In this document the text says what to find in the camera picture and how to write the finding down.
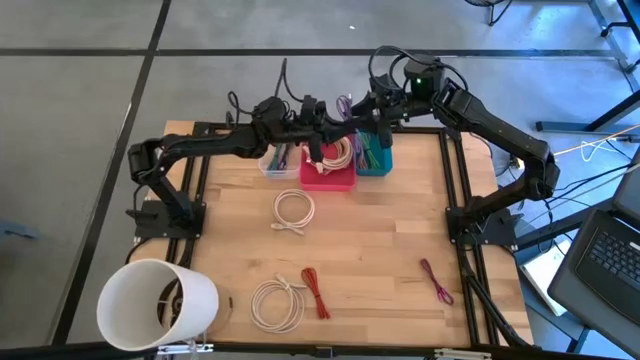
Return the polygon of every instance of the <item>coiled white cable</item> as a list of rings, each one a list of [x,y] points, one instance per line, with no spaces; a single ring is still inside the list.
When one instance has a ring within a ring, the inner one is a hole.
[[[307,153],[307,162],[313,163],[318,170],[319,174],[322,174],[327,170],[327,173],[332,170],[344,169],[351,163],[353,159],[353,146],[351,140],[347,137],[340,138],[340,140],[333,143],[338,151],[338,156],[335,159],[323,158],[321,163],[314,163],[311,161],[311,155],[309,154],[309,147],[303,146],[302,150]]]
[[[280,211],[278,208],[280,207],[280,202],[288,197],[298,197],[304,200],[309,206],[309,212],[307,215],[302,218],[302,220],[296,222],[289,222],[282,218],[280,215]],[[288,189],[276,196],[276,199],[273,201],[273,216],[278,220],[277,223],[271,224],[271,228],[274,230],[291,230],[298,235],[304,235],[304,231],[300,230],[303,227],[307,226],[311,219],[313,219],[313,215],[316,212],[316,205],[313,202],[313,199],[306,192],[299,189]]]
[[[276,273],[275,280],[268,280],[258,285],[251,298],[251,320],[262,331],[273,334],[287,333],[300,325],[304,317],[304,296],[300,292],[306,289],[304,284],[289,283]],[[289,295],[289,312],[279,324],[269,324],[260,315],[262,302],[274,291],[284,291]]]

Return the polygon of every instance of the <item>pink bin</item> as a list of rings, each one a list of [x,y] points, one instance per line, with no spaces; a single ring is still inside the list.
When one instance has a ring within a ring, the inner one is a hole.
[[[322,153],[329,159],[335,159],[337,156],[336,147],[333,145],[322,145]],[[307,191],[351,191],[356,186],[355,162],[352,159],[348,167],[322,175],[318,174],[315,166],[307,163],[307,153],[302,151],[300,186]]]

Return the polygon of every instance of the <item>white plastic container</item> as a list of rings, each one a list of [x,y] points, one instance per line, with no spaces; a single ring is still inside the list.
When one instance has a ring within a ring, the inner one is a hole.
[[[294,146],[289,150],[287,168],[285,170],[269,170],[269,164],[271,164],[275,152],[276,148],[269,145],[267,153],[258,160],[260,171],[269,179],[297,179],[300,172],[300,147]]]
[[[182,286],[182,306],[173,326],[165,328],[158,321],[158,300],[176,278]],[[215,319],[218,305],[218,290],[207,276],[160,260],[139,260],[118,270],[102,289],[98,328],[118,349],[144,350],[202,334]]]

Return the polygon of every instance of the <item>red cable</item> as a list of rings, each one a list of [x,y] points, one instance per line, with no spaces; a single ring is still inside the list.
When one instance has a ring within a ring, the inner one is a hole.
[[[427,274],[429,275],[429,278],[431,278],[433,285],[435,285],[436,292],[438,293],[438,300],[440,300],[440,302],[443,302],[447,305],[453,305],[453,297],[449,294],[449,292],[447,292],[447,289],[442,287],[442,285],[440,285],[438,280],[436,280],[435,275],[433,275],[433,270],[431,270],[431,265],[429,264],[427,259],[420,260],[420,265],[422,265],[422,268],[424,269],[424,271],[426,271]]]
[[[302,270],[300,276],[316,298],[318,317],[320,319],[331,319],[331,315],[329,314],[327,307],[324,306],[324,302],[322,302],[322,298],[320,297],[320,288],[318,287],[318,275],[316,274],[316,270],[314,268],[306,268]]]

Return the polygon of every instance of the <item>teal bin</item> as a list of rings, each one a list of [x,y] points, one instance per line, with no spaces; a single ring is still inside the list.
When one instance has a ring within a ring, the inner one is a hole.
[[[375,134],[367,134],[369,135],[369,148],[373,153],[373,156],[378,160],[380,164],[379,168],[376,169],[361,169],[358,167],[358,161],[356,161],[356,174],[359,176],[385,176],[393,169],[393,156],[391,155],[391,148],[382,149],[380,147],[380,139]]]

